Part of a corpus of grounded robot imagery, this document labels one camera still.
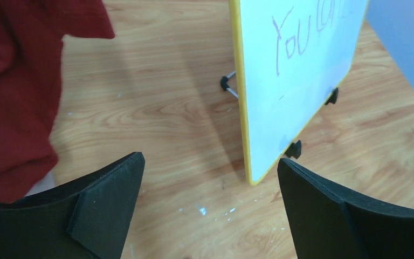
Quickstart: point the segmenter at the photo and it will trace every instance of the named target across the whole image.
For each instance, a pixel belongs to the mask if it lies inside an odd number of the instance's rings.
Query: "wooden floor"
[[[66,39],[58,183],[142,151],[122,258],[296,258],[276,170],[245,182],[238,103],[218,85],[234,70],[227,1],[106,4],[115,40]],[[367,25],[340,87],[298,162],[414,208],[414,91]]]

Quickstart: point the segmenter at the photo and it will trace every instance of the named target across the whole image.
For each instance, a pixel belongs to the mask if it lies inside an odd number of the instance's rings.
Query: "black foam piece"
[[[0,203],[0,259],[120,259],[145,166],[140,152],[54,189]]]
[[[336,102],[337,102],[337,98],[339,97],[339,88],[338,87],[336,87],[334,90],[333,90],[333,92],[332,92],[332,94],[331,94],[331,96],[329,97],[329,99],[325,102],[325,105],[328,105],[328,104],[335,104]]]
[[[222,77],[220,80],[220,86],[224,91],[226,91],[229,88],[229,85],[227,84],[228,81],[228,77]]]
[[[302,142],[298,140],[296,143],[291,143],[288,149],[285,151],[285,156],[288,158],[298,159],[302,154]]]
[[[414,209],[380,201],[283,158],[278,178],[298,259],[414,259]]]

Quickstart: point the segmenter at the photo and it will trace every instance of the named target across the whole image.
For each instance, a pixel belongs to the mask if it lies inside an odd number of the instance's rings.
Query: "whiteboard stand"
[[[229,79],[231,79],[233,76],[236,75],[236,71],[232,71],[232,73],[228,74],[225,77],[222,77],[220,80],[220,86],[222,87],[222,89],[224,91],[228,91],[230,92],[233,96],[235,96],[237,99],[239,99],[239,95],[229,87],[229,85],[227,84],[227,82],[229,81]]]
[[[234,70],[230,74],[228,74],[227,76],[222,77],[221,80],[220,80],[220,86],[224,91],[230,92],[233,96],[235,96],[237,99],[239,99],[239,95],[233,89],[231,89],[229,87],[229,85],[227,84],[229,79],[231,79],[235,75],[236,75],[236,71]],[[338,93],[339,93],[339,88],[337,87],[333,91],[333,94],[331,95],[329,100],[326,101],[325,105],[328,105],[329,103],[335,104],[336,101],[337,101]],[[301,156],[301,153],[302,153],[302,142],[300,140],[298,140],[296,143],[293,142],[293,143],[290,144],[288,149],[286,149],[286,151],[285,151],[285,156],[287,156],[288,158],[298,159]]]

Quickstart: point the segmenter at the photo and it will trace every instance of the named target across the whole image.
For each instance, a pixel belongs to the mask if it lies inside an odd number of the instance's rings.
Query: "red cloth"
[[[0,202],[14,202],[58,157],[62,37],[114,38],[101,0],[0,0]]]

